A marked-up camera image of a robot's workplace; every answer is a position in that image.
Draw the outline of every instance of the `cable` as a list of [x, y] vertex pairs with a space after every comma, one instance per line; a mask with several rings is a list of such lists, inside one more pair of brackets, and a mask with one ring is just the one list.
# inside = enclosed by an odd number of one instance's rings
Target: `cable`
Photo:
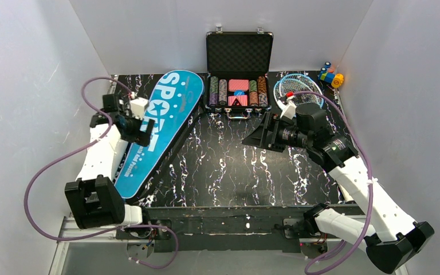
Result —
[[137, 236], [136, 236], [136, 235], [133, 234], [132, 232], [130, 232], [130, 235], [133, 235], [134, 237], [139, 238], [139, 239], [146, 239], [146, 238], [148, 238], [149, 236], [151, 236], [151, 233], [152, 233], [153, 231], [154, 231], [154, 229], [149, 230], [148, 234], [145, 235], [145, 236], [139, 236], [139, 234], [137, 234]]
[[[96, 112], [100, 113], [101, 115], [103, 115], [103, 116], [105, 116], [105, 117], [107, 118], [109, 126], [107, 127], [107, 129], [105, 130], [105, 132], [104, 132], [102, 135], [100, 135], [100, 137], [99, 137], [98, 139], [96, 139], [96, 140], [90, 142], [89, 144], [87, 144], [87, 145], [85, 145], [85, 146], [82, 146], [82, 147], [76, 149], [76, 150], [73, 151], [73, 152], [70, 152], [70, 153], [68, 153], [68, 154], [66, 154], [66, 155], [64, 155], [64, 156], [62, 156], [62, 157], [60, 157], [60, 158], [57, 158], [56, 160], [53, 160], [52, 162], [50, 162], [50, 163], [48, 163], [47, 165], [45, 165], [42, 169], [40, 169], [40, 170], [39, 170], [39, 171], [38, 171], [38, 172], [37, 172], [37, 173], [31, 178], [30, 182], [27, 184], [26, 191], [25, 191], [25, 193], [24, 193], [23, 206], [24, 206], [24, 212], [25, 212], [25, 214], [26, 214], [26, 218], [27, 218], [27, 220], [29, 221], [29, 223], [31, 223], [31, 226], [32, 226], [32, 227], [33, 227], [38, 233], [40, 233], [40, 234], [43, 235], [44, 237], [46, 237], [46, 238], [48, 238], [48, 239], [52, 239], [52, 240], [54, 240], [54, 241], [58, 241], [58, 242], [78, 241], [78, 240], [81, 240], [81, 239], [86, 239], [86, 238], [94, 237], [94, 236], [97, 236], [97, 235], [100, 235], [100, 234], [104, 234], [104, 233], [107, 233], [107, 232], [110, 232], [110, 231], [114, 231], [114, 230], [118, 230], [118, 229], [123, 229], [122, 226], [117, 226], [117, 227], [113, 227], [113, 228], [110, 228], [110, 229], [105, 229], [105, 230], [102, 230], [102, 231], [99, 231], [99, 232], [96, 232], [96, 233], [92, 233], [92, 234], [88, 234], [88, 235], [84, 235], [84, 236], [79, 236], [79, 237], [72, 237], [72, 238], [55, 237], [55, 236], [52, 236], [52, 235], [50, 235], [50, 234], [44, 232], [44, 231], [43, 231], [43, 230], [42, 230], [42, 229], [36, 224], [36, 222], [33, 220], [33, 217], [31, 216], [31, 213], [30, 213], [30, 211], [29, 211], [29, 193], [30, 193], [31, 187], [33, 186], [33, 184], [34, 184], [34, 182], [36, 181], [36, 179], [37, 179], [37, 178], [38, 178], [38, 177], [39, 177], [44, 171], [46, 171], [48, 168], [50, 168], [51, 166], [57, 164], [58, 162], [60, 162], [60, 161], [62, 161], [62, 160], [64, 160], [64, 159], [67, 159], [67, 158], [69, 158], [69, 157], [71, 157], [71, 156], [73, 156], [73, 155], [75, 155], [75, 154], [77, 154], [77, 153], [79, 153], [79, 152], [81, 152], [81, 151], [83, 151], [83, 150], [85, 150], [85, 149], [87, 149], [87, 148], [93, 146], [93, 145], [95, 145], [97, 142], [99, 142], [100, 139], [102, 139], [103, 137], [105, 137], [106, 134], [108, 134], [108, 132], [109, 132], [110, 129], [112, 128], [113, 121], [112, 121], [112, 118], [110, 117], [110, 115], [107, 114], [107, 113], [105, 113], [105, 112], [103, 112], [103, 111], [101, 111], [100, 109], [98, 109], [98, 108], [95, 107], [94, 105], [92, 105], [92, 103], [90, 103], [90, 101], [88, 101], [87, 98], [85, 97], [85, 88], [87, 87], [87, 85], [90, 84], [91, 82], [94, 82], [94, 81], [99, 80], [99, 79], [105, 79], [105, 80], [113, 81], [113, 82], [119, 84], [122, 88], [124, 88], [124, 89], [125, 89], [126, 91], [128, 91], [129, 93], [132, 93], [131, 90], [130, 90], [129, 88], [127, 88], [127, 86], [125, 86], [123, 83], [118, 82], [117, 80], [115, 80], [115, 79], [113, 79], [113, 78], [110, 78], [110, 77], [94, 77], [94, 78], [91, 78], [91, 79], [87, 80], [87, 81], [83, 84], [83, 86], [82, 86], [82, 88], [81, 88], [81, 95], [82, 95], [82, 98], [83, 98], [84, 102], [86, 103], [86, 105], [88, 105], [90, 108], [92, 108], [93, 110], [95, 110]], [[143, 264], [143, 265], [146, 265], [146, 266], [149, 266], [150, 268], [153, 268], [153, 269], [161, 269], [161, 268], [165, 268], [166, 266], [168, 266], [168, 265], [169, 265], [170, 263], [172, 263], [173, 260], [176, 258], [176, 255], [177, 255], [177, 253], [178, 253], [178, 249], [179, 249], [178, 236], [176, 236], [176, 234], [175, 234], [171, 229], [169, 229], [169, 228], [167, 228], [167, 227], [165, 227], [165, 226], [159, 226], [159, 225], [133, 225], [133, 226], [129, 226], [128, 228], [156, 228], [156, 229], [165, 229], [165, 230], [169, 231], [169, 232], [173, 235], [173, 237], [174, 237], [174, 239], [175, 239], [176, 247], [175, 247], [174, 255], [171, 257], [171, 259], [169, 260], [169, 262], [167, 262], [165, 265], [156, 266], [156, 265], [151, 265], [151, 264], [149, 264], [149, 263], [147, 263], [147, 262], [143, 262], [143, 261], [139, 261], [139, 260], [137, 260], [139, 263], [141, 263], [141, 264]]]
[[326, 243], [326, 240], [327, 240], [327, 239], [328, 239], [328, 234], [325, 233], [325, 237], [323, 238], [323, 242], [319, 242], [318, 244], [319, 244], [319, 245], [322, 245], [322, 244]]
[[323, 233], [320, 233], [320, 237], [318, 238], [318, 240], [316, 241], [316, 242], [314, 242], [313, 244], [314, 245], [317, 245], [320, 241], [321, 241], [321, 238], [323, 238]]
[[152, 241], [156, 237], [156, 230], [152, 231], [153, 233], [149, 236], [149, 241], [147, 242], [146, 246], [150, 246], [152, 244]]
[[339, 266], [348, 257], [350, 257], [355, 252], [355, 250], [358, 248], [358, 246], [361, 244], [363, 238], [367, 234], [367, 230], [368, 230], [368, 227], [370, 225], [370, 219], [372, 217], [372, 208], [373, 208], [373, 202], [374, 202], [374, 187], [373, 187], [373, 185], [371, 183], [371, 180], [372, 180], [372, 164], [370, 163], [370, 160], [368, 159], [367, 154], [365, 153], [365, 151], [360, 146], [360, 142], [359, 142], [358, 138], [355, 136], [352, 128], [348, 124], [348, 121], [347, 121], [347, 118], [345, 117], [345, 115], [338, 109], [338, 106], [336, 106], [336, 104], [333, 101], [331, 101], [329, 98], [327, 98], [326, 96], [321, 95], [319, 93], [310, 92], [310, 91], [302, 91], [302, 92], [295, 92], [294, 95], [298, 96], [298, 95], [302, 95], [302, 94], [306, 94], [306, 93], [309, 93], [311, 95], [315, 95], [315, 96], [318, 96], [318, 97], [322, 97], [325, 100], [325, 102], [327, 102], [329, 105], [334, 107], [334, 109], [336, 110], [338, 115], [340, 115], [341, 119], [343, 119], [343, 122], [345, 122], [345, 125], [347, 126], [348, 132], [352, 136], [352, 139], [353, 139], [353, 142], [355, 143], [355, 146], [357, 146], [357, 148], [358, 148], [358, 150], [360, 152], [360, 156], [362, 157], [362, 159], [365, 162], [365, 165], [367, 166], [367, 175], [368, 175], [368, 178], [370, 180], [370, 182], [368, 182], [368, 209], [367, 209], [367, 213], [366, 213], [367, 215], [366, 215], [366, 219], [365, 219], [365, 224], [363, 225], [362, 232], [360, 233], [360, 236], [358, 237], [358, 239], [353, 244], [353, 247], [351, 247], [350, 250], [345, 255], [343, 255], [341, 258], [339, 258], [332, 265], [327, 266], [326, 268], [324, 268], [322, 270], [319, 270], [319, 271], [316, 271], [316, 272], [309, 272], [308, 271], [308, 269], [315, 262], [317, 262], [319, 260], [327, 260], [329, 258], [332, 258], [332, 257], [336, 256], [338, 253], [340, 253], [341, 249], [336, 250], [336, 251], [330, 250], [331, 252], [326, 252], [326, 253], [324, 253], [322, 255], [319, 255], [318, 257], [314, 258], [311, 262], [309, 262], [306, 265], [306, 267], [304, 268], [304, 273], [306, 273], [307, 275], [321, 275], [321, 274], [326, 273], [326, 272], [332, 270], [333, 268]]

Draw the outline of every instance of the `poker chip stack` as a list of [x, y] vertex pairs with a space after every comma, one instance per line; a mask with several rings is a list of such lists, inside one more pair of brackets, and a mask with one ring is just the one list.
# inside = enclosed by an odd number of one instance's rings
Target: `poker chip stack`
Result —
[[218, 104], [220, 106], [227, 105], [227, 80], [220, 79], [218, 83]]
[[257, 82], [255, 80], [249, 81], [249, 99], [251, 106], [259, 106], [259, 98], [257, 94]]
[[267, 107], [268, 101], [267, 101], [267, 88], [266, 88], [266, 82], [265, 78], [263, 76], [260, 76], [257, 80], [257, 89], [259, 93], [259, 106], [260, 107]]
[[212, 76], [210, 78], [210, 105], [216, 105], [218, 102], [218, 77]]

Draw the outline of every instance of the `pink playing card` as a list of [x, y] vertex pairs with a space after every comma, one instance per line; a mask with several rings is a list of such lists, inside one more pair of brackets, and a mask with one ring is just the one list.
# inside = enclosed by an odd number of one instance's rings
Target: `pink playing card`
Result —
[[[234, 104], [235, 100], [238, 100], [240, 105]], [[247, 95], [244, 96], [229, 96], [229, 106], [247, 106]]]
[[229, 80], [229, 91], [235, 92], [238, 90], [247, 91], [249, 89], [249, 80], [247, 79], [231, 79]]

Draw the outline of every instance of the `black plastic part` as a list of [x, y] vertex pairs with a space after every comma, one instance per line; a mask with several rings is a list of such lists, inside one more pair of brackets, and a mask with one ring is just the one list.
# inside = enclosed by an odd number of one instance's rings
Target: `black plastic part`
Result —
[[296, 107], [296, 124], [301, 132], [320, 132], [329, 129], [326, 111], [315, 103], [306, 103]]
[[303, 213], [304, 217], [304, 224], [303, 229], [309, 232], [310, 234], [315, 234], [320, 231], [318, 226], [316, 225], [315, 218], [318, 217], [318, 215], [323, 212], [323, 210], [328, 209], [329, 206], [324, 203], [318, 203], [317, 205], [313, 206], [310, 210]]
[[278, 112], [266, 112], [256, 129], [242, 139], [242, 144], [274, 152], [283, 152], [286, 145], [292, 146], [290, 142], [295, 142], [294, 146], [303, 147], [305, 135], [291, 133], [289, 130], [284, 132], [285, 129], [291, 129], [293, 126], [291, 120], [281, 118]]
[[114, 93], [111, 93], [109, 95], [103, 95], [102, 104], [104, 106], [103, 111], [106, 113], [119, 111], [119, 98]]
[[258, 77], [269, 70], [272, 33], [207, 33], [207, 70], [222, 78], [236, 74], [242, 78]]
[[[240, 113], [263, 113], [271, 108], [269, 79], [270, 55], [272, 52], [273, 35], [269, 32], [209, 32], [206, 35], [207, 71], [209, 73], [205, 83], [205, 96], [203, 102], [209, 112], [224, 112], [230, 109], [234, 116]], [[250, 105], [250, 96], [247, 97], [247, 106], [222, 106], [210, 105], [211, 77], [218, 79], [247, 79], [249, 81], [264, 77], [267, 88], [267, 101], [265, 107]]]
[[414, 222], [414, 226], [406, 235], [399, 233], [398, 240], [393, 242], [382, 242], [377, 234], [366, 236], [366, 252], [370, 261], [382, 272], [392, 274], [419, 253], [434, 235], [434, 229], [428, 222]]
[[106, 117], [104, 117], [99, 113], [96, 113], [95, 115], [92, 116], [92, 119], [90, 120], [90, 128], [95, 128], [95, 126], [97, 125], [107, 124], [107, 123], [109, 123], [109, 121], [107, 120]]
[[140, 146], [146, 147], [151, 141], [151, 133], [154, 128], [155, 121], [149, 119], [146, 131], [141, 131], [142, 120], [133, 117], [116, 116], [115, 124], [117, 125], [120, 136], [127, 142], [134, 142]]
[[305, 234], [303, 219], [284, 219], [282, 225], [274, 225], [274, 228], [283, 230], [286, 239], [299, 239]]
[[296, 125], [293, 120], [281, 118], [278, 112], [265, 113], [260, 124], [242, 140], [242, 144], [275, 152], [283, 152], [286, 145], [306, 148], [309, 158], [325, 171], [343, 167], [345, 160], [358, 154], [346, 137], [332, 133], [326, 111], [318, 105], [300, 105], [296, 113]]
[[[303, 213], [312, 206], [213, 206], [213, 207], [146, 207], [154, 220], [171, 221], [179, 239], [180, 251], [197, 250], [280, 250], [299, 253], [298, 238], [286, 239], [281, 227], [287, 217], [302, 220]], [[332, 205], [332, 209], [345, 215], [363, 215], [357, 205]], [[138, 239], [122, 230], [116, 231], [117, 239]], [[305, 231], [300, 238], [313, 238]], [[173, 240], [158, 241], [154, 252], [172, 252]]]
[[65, 196], [80, 229], [124, 221], [124, 201], [108, 177], [98, 175], [96, 179], [69, 182], [65, 185]]

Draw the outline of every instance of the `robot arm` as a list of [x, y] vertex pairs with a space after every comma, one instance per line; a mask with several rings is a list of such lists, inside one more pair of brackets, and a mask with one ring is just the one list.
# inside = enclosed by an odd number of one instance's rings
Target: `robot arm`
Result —
[[[308, 156], [344, 187], [363, 211], [368, 209], [367, 168], [352, 143], [334, 135], [326, 113], [317, 104], [288, 104], [282, 114], [267, 112], [242, 144], [282, 152], [285, 146], [305, 148]], [[427, 244], [434, 234], [427, 222], [415, 222], [372, 179], [374, 200], [371, 225], [359, 247], [381, 271], [391, 274]], [[304, 229], [324, 232], [354, 243], [363, 223], [345, 217], [324, 204], [304, 213]]]
[[[127, 149], [127, 144], [148, 146], [154, 120], [141, 131], [148, 100], [130, 95], [104, 95], [102, 111], [113, 125], [107, 135], [88, 148], [85, 162], [74, 182], [65, 185], [65, 196], [77, 226], [81, 229], [104, 225], [137, 225], [143, 222], [138, 206], [125, 205], [112, 180]], [[109, 127], [106, 117], [97, 113], [90, 123], [90, 139], [97, 140]]]

